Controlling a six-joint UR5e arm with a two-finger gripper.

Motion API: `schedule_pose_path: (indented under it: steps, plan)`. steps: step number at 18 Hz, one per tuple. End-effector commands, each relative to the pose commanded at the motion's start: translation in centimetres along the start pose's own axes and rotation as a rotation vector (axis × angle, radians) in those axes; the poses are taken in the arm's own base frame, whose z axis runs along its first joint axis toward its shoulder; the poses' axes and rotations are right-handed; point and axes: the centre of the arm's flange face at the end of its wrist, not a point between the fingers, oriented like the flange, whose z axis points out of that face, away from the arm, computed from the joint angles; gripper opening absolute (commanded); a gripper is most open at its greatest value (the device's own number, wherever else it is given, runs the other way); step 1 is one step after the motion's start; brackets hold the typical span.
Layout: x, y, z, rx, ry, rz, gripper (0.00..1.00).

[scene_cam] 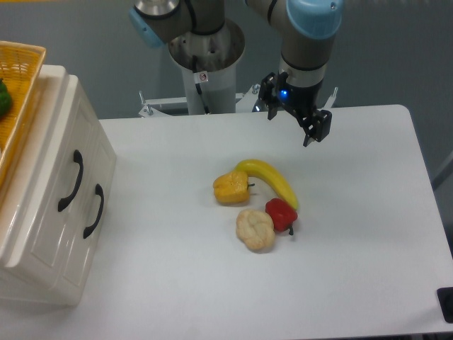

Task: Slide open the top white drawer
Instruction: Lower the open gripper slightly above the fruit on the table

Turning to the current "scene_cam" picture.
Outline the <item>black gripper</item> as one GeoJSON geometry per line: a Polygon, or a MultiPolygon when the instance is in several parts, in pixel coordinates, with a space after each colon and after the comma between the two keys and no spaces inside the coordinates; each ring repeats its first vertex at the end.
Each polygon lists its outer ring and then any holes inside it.
{"type": "Polygon", "coordinates": [[[297,120],[302,120],[305,132],[303,146],[311,142],[321,142],[330,132],[332,113],[329,110],[318,110],[316,98],[322,80],[312,86],[295,86],[289,83],[287,72],[278,74],[271,72],[260,83],[258,99],[268,109],[268,120],[272,120],[281,106],[297,120]]]}

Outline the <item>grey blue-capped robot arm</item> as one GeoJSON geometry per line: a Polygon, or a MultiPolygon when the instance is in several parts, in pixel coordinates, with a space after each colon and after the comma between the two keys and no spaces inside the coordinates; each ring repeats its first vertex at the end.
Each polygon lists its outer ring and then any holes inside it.
{"type": "MultiPolygon", "coordinates": [[[[258,90],[255,111],[273,119],[279,110],[303,129],[304,145],[322,141],[332,115],[316,106],[336,33],[342,1],[248,1],[282,38],[279,68],[258,90]]],[[[183,74],[188,112],[233,113],[236,65],[245,50],[240,27],[223,1],[136,1],[130,21],[146,45],[167,46],[183,74]]]]}

